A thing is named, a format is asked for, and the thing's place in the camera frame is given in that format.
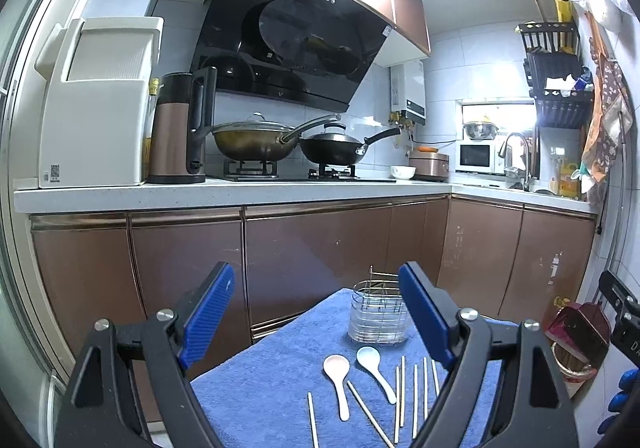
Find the blue gloved right hand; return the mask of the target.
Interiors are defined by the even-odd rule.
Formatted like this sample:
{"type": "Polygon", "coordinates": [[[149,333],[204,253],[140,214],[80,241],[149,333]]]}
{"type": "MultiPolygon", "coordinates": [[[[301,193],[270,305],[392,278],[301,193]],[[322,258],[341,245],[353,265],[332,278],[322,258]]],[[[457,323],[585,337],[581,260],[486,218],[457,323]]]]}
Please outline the blue gloved right hand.
{"type": "Polygon", "coordinates": [[[612,412],[612,416],[608,416],[598,427],[597,432],[599,435],[604,435],[608,428],[614,423],[619,416],[623,408],[628,402],[631,390],[634,388],[634,384],[639,379],[639,370],[630,369],[622,374],[618,381],[618,389],[620,390],[608,404],[608,411],[612,412]]]}

